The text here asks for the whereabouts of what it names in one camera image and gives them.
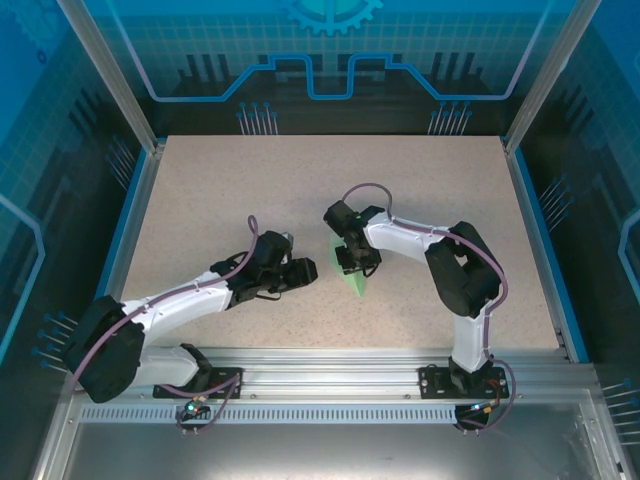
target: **blue printed backdrop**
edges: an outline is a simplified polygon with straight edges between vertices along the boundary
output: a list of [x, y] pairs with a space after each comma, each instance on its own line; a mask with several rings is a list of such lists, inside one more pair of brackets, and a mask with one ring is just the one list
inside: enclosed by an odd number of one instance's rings
[[0, 32], [0, 407], [29, 412], [3, 418], [0, 478], [17, 479], [64, 378], [44, 315], [91, 302], [140, 147], [55, 0], [0, 0]]
[[603, 0], [522, 144], [605, 385], [640, 382], [638, 29], [638, 2]]
[[508, 127], [574, 2], [511, 3], [88, 6], [161, 135], [262, 133], [240, 104], [265, 101], [278, 110], [280, 133], [495, 134]]

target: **speckled tabletop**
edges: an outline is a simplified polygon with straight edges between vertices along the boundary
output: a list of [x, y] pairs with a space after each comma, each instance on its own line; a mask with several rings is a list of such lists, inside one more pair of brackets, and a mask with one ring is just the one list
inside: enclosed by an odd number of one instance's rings
[[[497, 137], [169, 137], [122, 298], [166, 290], [246, 250], [253, 214], [261, 231], [295, 236], [294, 256], [315, 260], [318, 280], [279, 302], [254, 300], [195, 320], [158, 345], [451, 347], [452, 314], [423, 265], [383, 252], [364, 298], [329, 266], [322, 216], [365, 181], [391, 189], [399, 217], [434, 225], [466, 220], [477, 228], [510, 285], [492, 321], [492, 346], [557, 347]], [[368, 189], [349, 203], [362, 209], [385, 202]]]

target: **green object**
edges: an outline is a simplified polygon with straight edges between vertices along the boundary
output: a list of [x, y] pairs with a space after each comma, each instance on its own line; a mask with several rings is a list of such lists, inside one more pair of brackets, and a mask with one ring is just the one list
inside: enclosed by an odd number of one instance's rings
[[345, 282], [353, 291], [356, 292], [360, 298], [364, 297], [364, 290], [367, 285], [367, 279], [365, 278], [362, 272], [351, 273], [349, 275], [345, 275], [342, 272], [342, 267], [338, 263], [338, 257], [336, 257], [336, 247], [344, 246], [344, 242], [342, 239], [336, 235], [335, 233], [331, 234], [331, 238], [329, 239], [329, 263], [333, 267], [333, 269], [340, 275]]

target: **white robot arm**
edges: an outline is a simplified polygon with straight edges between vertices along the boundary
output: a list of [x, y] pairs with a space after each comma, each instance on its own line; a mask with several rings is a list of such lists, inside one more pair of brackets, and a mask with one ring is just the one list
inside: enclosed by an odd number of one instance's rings
[[453, 381], [461, 390], [474, 383], [473, 377], [488, 362], [485, 313], [498, 296], [500, 278], [475, 252], [433, 232], [455, 234], [491, 256], [475, 228], [465, 222], [455, 227], [433, 227], [399, 218], [392, 221], [380, 207], [370, 206], [359, 213], [343, 201], [332, 205], [324, 220], [345, 243], [336, 249], [345, 274], [362, 271], [369, 276], [382, 261], [380, 250], [400, 253], [429, 266], [440, 299], [454, 316], [455, 343], [450, 359]]
[[[236, 261], [247, 252], [217, 262], [194, 280], [152, 297], [116, 302], [96, 299], [62, 348], [61, 356], [75, 372], [96, 341], [114, 324], [131, 316], [90, 358], [80, 384], [96, 403], [106, 402], [130, 386], [170, 384], [184, 392], [209, 386], [211, 365], [192, 345], [150, 347], [170, 330], [196, 318], [219, 313], [254, 298], [311, 284], [318, 277], [308, 258], [292, 259], [293, 237], [267, 231], [260, 235], [244, 267]], [[220, 277], [226, 280], [217, 281]]]

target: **black mounting plate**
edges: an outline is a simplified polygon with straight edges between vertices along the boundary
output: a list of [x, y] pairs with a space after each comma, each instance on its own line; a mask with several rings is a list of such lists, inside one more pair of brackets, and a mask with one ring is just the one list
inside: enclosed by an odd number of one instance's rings
[[[215, 368], [214, 367], [211, 370], [211, 373], [209, 375], [209, 382], [208, 382], [207, 386], [204, 388], [204, 390], [208, 390], [209, 388], [213, 388], [216, 385], [220, 385], [221, 383], [224, 383], [227, 380], [229, 380], [230, 378], [232, 378], [234, 375], [238, 375], [240, 377], [240, 381], [236, 385], [236, 389], [231, 394], [230, 398], [231, 398], [231, 400], [237, 400], [237, 399], [240, 398], [240, 393], [241, 393], [241, 390], [242, 390], [242, 387], [241, 387], [241, 385], [242, 385], [242, 369], [241, 368]], [[227, 397], [227, 394], [229, 393], [229, 389], [230, 388], [231, 388], [231, 385], [229, 385], [228, 387], [223, 388], [219, 392], [212, 393], [211, 395], [209, 395], [209, 398], [224, 400]], [[154, 385], [154, 387], [153, 387], [153, 398], [180, 398], [180, 399], [184, 399], [185, 397], [182, 397], [180, 395], [176, 395], [174, 393], [170, 393], [167, 390], [165, 390], [164, 388], [162, 388], [160, 385]]]
[[509, 398], [509, 385], [506, 382], [504, 369], [500, 367], [491, 367], [485, 372], [485, 381], [481, 386], [469, 392], [468, 395], [462, 394], [458, 388], [451, 382], [451, 371], [449, 367], [438, 367], [436, 365], [428, 365], [418, 369], [418, 384], [420, 386], [420, 398], [422, 400], [437, 399], [474, 399], [474, 400], [493, 400], [496, 398], [495, 390], [487, 385], [489, 380], [497, 380], [500, 383], [500, 398]]

